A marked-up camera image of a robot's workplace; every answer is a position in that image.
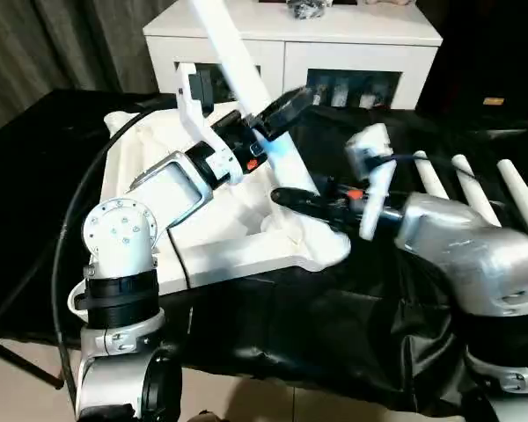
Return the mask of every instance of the black tripod leg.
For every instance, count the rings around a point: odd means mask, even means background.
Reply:
[[[25,360],[21,356],[15,354],[11,350],[8,350],[2,345],[0,345],[0,359],[5,360],[6,362],[12,364],[14,367],[18,367],[22,371],[25,371],[28,374],[39,378],[40,380],[55,387],[56,389],[61,389],[64,385],[64,380],[52,376],[50,373],[34,365],[29,360]]]

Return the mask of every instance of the cable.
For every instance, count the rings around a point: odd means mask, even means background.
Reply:
[[[182,267],[182,272],[184,273],[184,279],[186,280],[186,287],[189,290],[192,288],[192,283],[190,282],[190,274],[187,272],[186,264],[184,263],[184,258],[182,258],[182,254],[180,253],[180,250],[178,249],[178,246],[176,245],[176,241],[174,240],[174,236],[172,235],[171,230],[166,229],[166,233],[168,233],[168,238],[170,239],[170,243],[172,244],[172,247],[174,248],[174,252],[176,252],[176,257],[178,258],[178,262],[180,262],[180,266]]]
[[[465,171],[464,169],[458,167],[456,164],[454,164],[452,161],[444,160],[442,158],[430,158],[427,156],[415,156],[413,154],[392,154],[390,156],[384,156],[381,157],[381,161],[383,163],[386,163],[388,161],[416,161],[416,160],[423,160],[423,161],[429,161],[434,164],[441,165],[443,167],[448,167],[449,169],[453,169],[455,171],[458,171],[464,175],[466,175],[469,178],[472,178],[473,180],[476,180],[478,182],[481,182],[482,179],[478,178],[477,176],[473,175],[469,171]]]
[[[94,157],[92,163],[90,166],[88,166],[88,169],[86,170],[86,173],[83,175],[83,177],[80,179],[80,182],[77,186],[76,191],[72,195],[72,199],[70,200],[69,206],[67,208],[67,211],[64,215],[64,219],[62,221],[61,226],[61,232],[59,233],[58,240],[56,242],[55,247],[55,255],[53,258],[53,271],[51,273],[51,305],[53,308],[53,324],[55,326],[55,335],[56,340],[59,348],[59,354],[61,356],[61,367],[62,367],[62,375],[64,377],[64,380],[67,383],[67,390],[69,391],[70,401],[72,402],[72,408],[73,411],[76,411],[76,402],[77,402],[77,385],[74,380],[74,375],[72,374],[72,370],[70,368],[70,357],[69,357],[69,351],[67,350],[65,341],[64,341],[64,335],[62,333],[62,327],[61,327],[61,318],[59,315],[59,301],[58,301],[58,276],[59,276],[59,266],[62,256],[62,249],[64,247],[66,236],[69,232],[69,228],[73,223],[73,214],[75,214],[78,200],[80,199],[80,196],[84,192],[84,188],[88,183],[90,182],[90,179],[92,178],[93,173],[96,171],[96,169],[101,165],[104,156],[107,154],[107,151],[112,148],[112,146],[125,134],[133,125],[135,125],[139,120],[144,119],[149,114],[155,112],[156,110],[160,110],[160,105],[153,106],[152,108],[146,109],[133,118],[129,120],[125,125],[123,125],[115,134],[112,136],[109,140],[109,142],[102,148],[102,150]]]

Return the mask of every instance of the white cabinet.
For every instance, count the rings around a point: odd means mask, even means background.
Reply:
[[[217,63],[188,0],[144,28],[162,92],[175,92],[178,62]],[[226,0],[272,98],[304,84],[317,104],[414,109],[442,38],[414,5],[337,5],[324,17],[295,20],[286,4]],[[216,99],[230,100],[217,66]]]

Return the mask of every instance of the cabinet door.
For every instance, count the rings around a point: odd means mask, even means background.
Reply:
[[[315,104],[412,110],[436,47],[286,43],[284,91],[308,85]]]
[[[209,40],[149,36],[147,44],[161,92],[176,92],[176,68],[180,62],[189,62],[210,70],[216,102],[234,100]],[[282,95],[284,43],[248,40],[245,45],[271,98]]]

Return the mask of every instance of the table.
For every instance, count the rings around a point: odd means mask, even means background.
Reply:
[[[71,188],[107,140],[103,115],[138,99],[144,97],[54,92],[0,131],[0,302],[56,235]],[[314,107],[292,135],[311,171],[353,183],[341,145],[378,121],[388,126],[396,153],[464,153],[486,179],[491,200],[509,202],[495,168],[500,158],[512,159],[528,182],[525,122],[440,121],[412,112]],[[11,172],[8,178],[4,169]],[[465,200],[455,175],[436,170],[451,198]],[[98,174],[87,195],[90,204],[98,200],[100,186]],[[392,190],[422,191],[412,163],[398,165]],[[516,209],[496,210],[504,225],[524,229]],[[70,239],[63,294],[80,280],[87,262],[79,227]],[[0,319],[0,337],[54,343],[45,255]],[[165,341],[184,366],[279,378],[395,410],[446,416],[459,412],[460,391],[473,385],[445,286],[436,268],[397,251],[389,239],[366,243],[354,236],[350,257],[321,273],[286,268],[162,297],[170,321]],[[70,344],[77,346],[79,320],[68,311],[62,319]]]

